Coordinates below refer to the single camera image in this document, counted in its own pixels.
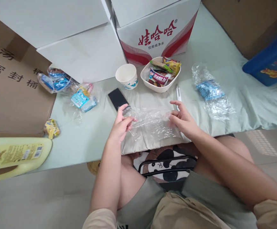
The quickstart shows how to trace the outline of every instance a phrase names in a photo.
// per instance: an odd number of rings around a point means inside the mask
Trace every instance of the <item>white cardboard box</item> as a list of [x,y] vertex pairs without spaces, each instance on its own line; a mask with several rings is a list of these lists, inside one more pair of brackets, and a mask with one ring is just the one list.
[[124,27],[117,33],[129,63],[146,65],[158,56],[186,51],[200,0],[181,0]]
[[112,20],[37,51],[79,83],[115,77],[116,70],[126,64]]
[[119,26],[123,27],[177,1],[178,0],[112,0],[112,5]]
[[36,48],[110,20],[108,0],[0,0],[0,20]]

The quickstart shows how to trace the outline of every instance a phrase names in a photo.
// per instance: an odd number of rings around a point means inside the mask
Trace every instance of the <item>blue plastic bin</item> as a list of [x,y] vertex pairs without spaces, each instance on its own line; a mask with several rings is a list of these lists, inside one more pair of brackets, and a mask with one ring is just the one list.
[[245,73],[251,74],[266,86],[277,83],[277,38],[263,51],[243,66]]

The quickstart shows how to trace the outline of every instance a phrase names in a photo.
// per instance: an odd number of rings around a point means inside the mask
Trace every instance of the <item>floor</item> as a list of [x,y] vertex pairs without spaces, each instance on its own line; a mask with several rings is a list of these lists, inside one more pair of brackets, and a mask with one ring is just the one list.
[[[235,136],[248,146],[254,162],[277,180],[277,130]],[[82,228],[94,180],[86,164],[80,164],[0,181],[0,228]]]

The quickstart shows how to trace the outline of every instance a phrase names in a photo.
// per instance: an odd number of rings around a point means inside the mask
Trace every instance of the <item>hand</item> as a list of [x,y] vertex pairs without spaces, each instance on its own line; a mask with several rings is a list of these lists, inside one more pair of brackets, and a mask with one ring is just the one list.
[[180,111],[172,111],[169,120],[190,140],[193,140],[202,130],[198,127],[193,117],[180,101],[170,101],[179,106]]
[[121,107],[119,107],[108,140],[112,140],[113,142],[120,144],[124,140],[127,131],[131,129],[133,118],[123,117],[123,110],[127,106],[128,104],[124,104]]

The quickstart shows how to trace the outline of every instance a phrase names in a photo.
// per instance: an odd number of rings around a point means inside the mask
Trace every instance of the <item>paper cup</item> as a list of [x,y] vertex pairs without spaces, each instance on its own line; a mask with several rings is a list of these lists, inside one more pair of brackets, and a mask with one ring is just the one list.
[[138,75],[136,74],[136,67],[133,64],[125,64],[120,66],[116,73],[115,78],[127,90],[132,90],[138,86]]

